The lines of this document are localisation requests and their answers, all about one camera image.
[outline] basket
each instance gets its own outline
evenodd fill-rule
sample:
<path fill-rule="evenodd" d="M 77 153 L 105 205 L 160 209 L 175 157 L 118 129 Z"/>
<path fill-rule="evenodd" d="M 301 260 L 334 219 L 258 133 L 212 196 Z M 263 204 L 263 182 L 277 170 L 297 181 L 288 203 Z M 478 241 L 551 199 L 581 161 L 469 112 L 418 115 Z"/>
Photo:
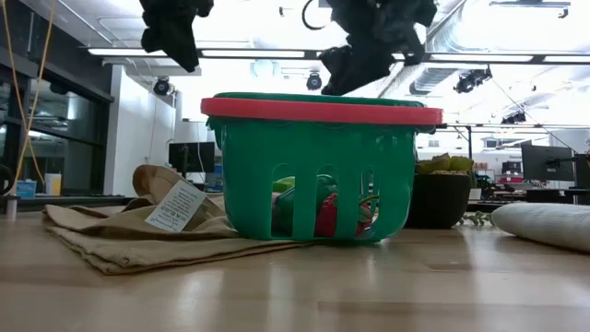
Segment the basket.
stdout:
<path fill-rule="evenodd" d="M 329 240 L 376 242 L 393 235 L 409 209 L 415 135 L 442 122 L 441 110 L 415 101 L 309 95 L 222 93 L 203 99 L 201 110 L 222 151 L 228 218 L 242 236 L 257 240 L 322 240 L 314 236 L 315 181 L 325 170 L 338 187 Z M 296 176 L 292 232 L 277 236 L 273 181 L 287 175 Z M 369 194 L 379 195 L 379 214 L 355 236 L 359 201 Z"/>

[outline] white pillow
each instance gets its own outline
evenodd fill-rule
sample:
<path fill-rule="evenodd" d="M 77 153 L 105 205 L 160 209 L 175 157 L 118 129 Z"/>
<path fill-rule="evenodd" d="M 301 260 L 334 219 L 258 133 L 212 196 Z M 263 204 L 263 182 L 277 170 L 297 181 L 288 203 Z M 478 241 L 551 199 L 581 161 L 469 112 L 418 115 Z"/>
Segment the white pillow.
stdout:
<path fill-rule="evenodd" d="M 590 253 L 590 207 L 568 204 L 514 203 L 491 218 L 516 236 Z"/>

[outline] paper tag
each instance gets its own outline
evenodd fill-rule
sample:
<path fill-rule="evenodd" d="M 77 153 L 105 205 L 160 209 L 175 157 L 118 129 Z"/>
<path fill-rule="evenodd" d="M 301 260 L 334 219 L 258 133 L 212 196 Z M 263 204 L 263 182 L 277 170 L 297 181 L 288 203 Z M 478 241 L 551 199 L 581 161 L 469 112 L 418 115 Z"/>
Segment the paper tag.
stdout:
<path fill-rule="evenodd" d="M 207 194 L 185 181 L 177 182 L 146 222 L 164 231 L 179 232 L 203 204 Z"/>

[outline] black cable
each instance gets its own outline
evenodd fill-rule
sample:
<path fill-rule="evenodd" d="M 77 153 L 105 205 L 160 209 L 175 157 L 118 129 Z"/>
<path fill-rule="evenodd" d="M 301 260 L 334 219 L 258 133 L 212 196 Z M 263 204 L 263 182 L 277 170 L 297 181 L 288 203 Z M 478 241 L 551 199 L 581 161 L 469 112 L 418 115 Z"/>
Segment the black cable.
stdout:
<path fill-rule="evenodd" d="M 543 130 L 545 130 L 547 132 L 547 134 L 549 134 L 549 136 L 552 136 L 553 138 L 555 138 L 558 142 L 560 142 L 561 144 L 563 144 L 566 148 L 570 149 L 571 151 L 573 151 L 573 153 L 578 154 L 578 151 L 574 150 L 572 147 L 570 147 L 569 145 L 567 145 L 564 141 L 562 141 L 559 137 L 557 137 L 555 134 L 551 133 L 550 130 L 548 130 L 544 125 L 542 125 L 539 121 L 536 121 L 535 119 L 533 119 L 533 117 L 525 110 L 524 107 L 522 107 L 518 102 L 516 102 L 512 97 L 510 97 L 510 95 L 500 86 L 500 84 L 498 84 L 498 82 L 496 82 L 496 80 L 494 78 L 491 79 L 492 82 L 494 82 L 494 84 L 496 85 L 496 87 L 498 87 L 498 89 L 500 89 L 500 91 L 504 94 L 504 96 L 508 97 L 508 99 L 514 104 L 514 106 L 518 107 L 520 109 L 520 111 L 524 114 L 526 114 L 526 116 L 533 121 L 534 123 L 537 123 L 537 126 L 542 128 Z"/>
<path fill-rule="evenodd" d="M 305 26 L 305 28 L 312 30 L 312 31 L 318 31 L 321 30 L 323 28 L 325 28 L 325 26 L 322 27 L 314 27 L 311 24 L 309 24 L 307 22 L 307 18 L 305 18 L 305 13 L 307 12 L 307 8 L 310 6 L 310 3 L 313 0 L 307 0 L 307 3 L 305 3 L 305 6 L 303 6 L 303 10 L 301 11 L 301 20 L 303 21 L 303 25 Z"/>

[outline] computer monitor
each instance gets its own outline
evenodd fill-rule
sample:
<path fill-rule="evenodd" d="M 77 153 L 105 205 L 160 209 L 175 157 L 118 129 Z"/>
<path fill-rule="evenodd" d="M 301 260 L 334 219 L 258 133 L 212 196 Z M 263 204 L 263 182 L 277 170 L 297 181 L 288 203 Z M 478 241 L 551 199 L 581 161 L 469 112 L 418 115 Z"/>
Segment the computer monitor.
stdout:
<path fill-rule="evenodd" d="M 186 169 L 183 167 L 185 149 L 187 153 Z M 199 162 L 199 155 L 203 162 L 203 168 Z M 178 172 L 214 172 L 215 142 L 170 143 L 168 163 Z"/>
<path fill-rule="evenodd" d="M 573 181 L 570 148 L 522 145 L 521 149 L 526 180 Z"/>

